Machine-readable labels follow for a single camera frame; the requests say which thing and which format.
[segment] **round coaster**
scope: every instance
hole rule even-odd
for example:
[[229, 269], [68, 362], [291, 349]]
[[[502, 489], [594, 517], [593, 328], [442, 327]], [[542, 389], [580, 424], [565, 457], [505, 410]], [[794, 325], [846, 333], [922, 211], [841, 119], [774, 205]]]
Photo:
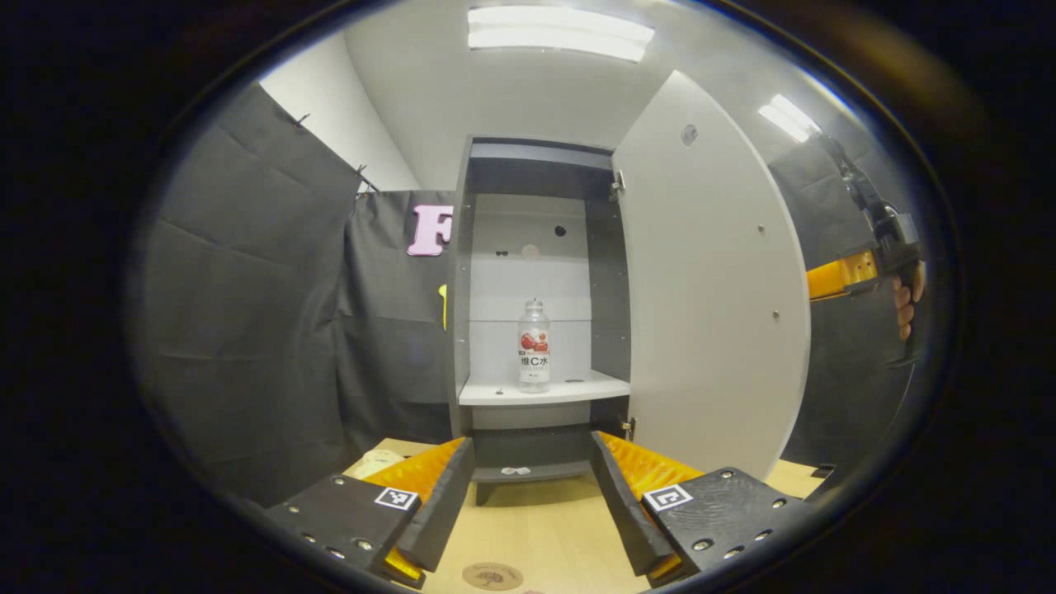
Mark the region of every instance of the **round coaster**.
[[482, 590], [512, 590], [525, 581], [517, 570], [502, 563], [473, 563], [463, 570], [463, 579]]

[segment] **finger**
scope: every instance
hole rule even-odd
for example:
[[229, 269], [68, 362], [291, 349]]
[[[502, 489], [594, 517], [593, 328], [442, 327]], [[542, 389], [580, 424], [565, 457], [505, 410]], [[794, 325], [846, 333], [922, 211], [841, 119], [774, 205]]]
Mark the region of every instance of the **finger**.
[[904, 308], [909, 303], [909, 287], [903, 286], [902, 289], [894, 292], [894, 307], [898, 309]]
[[899, 326], [905, 326], [913, 319], [913, 307], [906, 305], [899, 309]]
[[927, 270], [924, 262], [917, 264], [917, 272], [913, 274], [913, 302], [921, 300], [924, 296], [924, 285], [927, 284]]

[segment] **bottle label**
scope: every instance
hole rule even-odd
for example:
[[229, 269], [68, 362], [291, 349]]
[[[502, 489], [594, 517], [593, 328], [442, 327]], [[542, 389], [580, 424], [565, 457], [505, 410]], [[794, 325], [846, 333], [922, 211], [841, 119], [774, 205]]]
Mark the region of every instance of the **bottle label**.
[[542, 383], [550, 380], [550, 345], [546, 332], [529, 330], [521, 335], [517, 356], [521, 358], [521, 380]]

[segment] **human hand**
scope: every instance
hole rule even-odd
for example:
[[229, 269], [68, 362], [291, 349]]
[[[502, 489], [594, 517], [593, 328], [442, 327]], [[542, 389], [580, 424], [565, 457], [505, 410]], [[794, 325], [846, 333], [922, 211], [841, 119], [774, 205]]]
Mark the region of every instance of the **human hand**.
[[913, 303], [921, 300], [924, 295], [924, 284], [927, 282], [927, 275], [924, 262], [917, 264], [913, 272], [913, 287], [910, 293], [908, 286], [902, 285], [902, 279], [894, 277], [894, 307], [899, 311], [899, 336], [906, 340], [912, 332], [909, 324], [913, 320]]

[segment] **white shelf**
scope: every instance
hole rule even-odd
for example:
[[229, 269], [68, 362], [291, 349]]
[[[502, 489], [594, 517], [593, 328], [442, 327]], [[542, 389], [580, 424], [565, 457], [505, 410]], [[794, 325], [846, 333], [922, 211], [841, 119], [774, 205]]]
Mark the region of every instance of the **white shelf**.
[[[565, 379], [583, 379], [583, 382], [567, 383]], [[496, 394], [495, 392], [499, 390], [503, 393]], [[580, 375], [555, 377], [550, 382], [550, 389], [541, 394], [522, 392], [517, 388], [516, 382], [482, 382], [471, 373], [461, 393], [458, 394], [458, 404], [463, 406], [526, 406], [592, 401], [629, 394], [630, 384], [593, 370]]]

